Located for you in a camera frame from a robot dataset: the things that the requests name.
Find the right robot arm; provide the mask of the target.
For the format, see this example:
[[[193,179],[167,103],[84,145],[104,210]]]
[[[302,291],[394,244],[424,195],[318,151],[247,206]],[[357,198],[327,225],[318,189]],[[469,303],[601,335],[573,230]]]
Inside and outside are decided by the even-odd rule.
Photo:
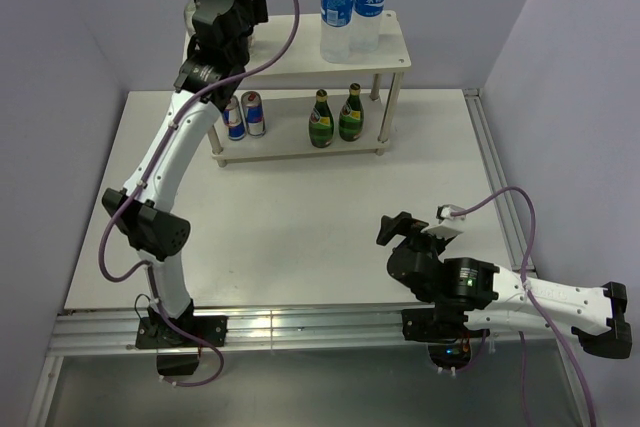
[[[625,285],[570,286],[521,278],[470,257],[444,258],[460,233],[451,219],[431,226],[408,212],[382,217],[377,244],[402,239],[391,252],[387,272],[422,304],[402,312],[406,340],[436,343],[484,333],[558,332],[590,355],[629,358],[633,340],[625,319]]]

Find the green glass bottle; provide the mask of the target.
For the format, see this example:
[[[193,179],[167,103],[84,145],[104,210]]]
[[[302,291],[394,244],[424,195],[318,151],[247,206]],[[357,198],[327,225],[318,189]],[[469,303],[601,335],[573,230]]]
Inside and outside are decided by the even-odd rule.
[[[328,147],[334,137],[334,119],[324,89],[316,92],[316,100],[308,122],[311,144],[316,148]]]
[[[364,110],[360,99],[361,86],[352,83],[349,95],[340,110],[339,135],[346,142],[356,141],[362,134],[364,125]]]

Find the blue label water bottle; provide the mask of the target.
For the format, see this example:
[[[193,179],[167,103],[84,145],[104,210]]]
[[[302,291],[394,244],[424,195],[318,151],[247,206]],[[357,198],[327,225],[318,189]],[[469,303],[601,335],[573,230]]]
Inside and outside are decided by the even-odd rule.
[[[354,0],[350,47],[353,52],[377,49],[385,0]]]
[[[350,55],[353,0],[321,0],[320,54],[330,63],[345,63]]]

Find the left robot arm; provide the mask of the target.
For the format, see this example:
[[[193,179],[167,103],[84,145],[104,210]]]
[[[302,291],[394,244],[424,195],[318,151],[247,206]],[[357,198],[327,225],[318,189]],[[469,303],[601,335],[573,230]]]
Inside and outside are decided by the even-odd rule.
[[[151,296],[140,326],[164,347],[206,345],[215,331],[194,315],[181,259],[191,225],[172,209],[198,146],[250,74],[255,26],[268,20],[266,0],[192,3],[193,33],[163,123],[136,173],[101,199],[110,220],[99,244],[100,272],[119,283],[145,270]]]

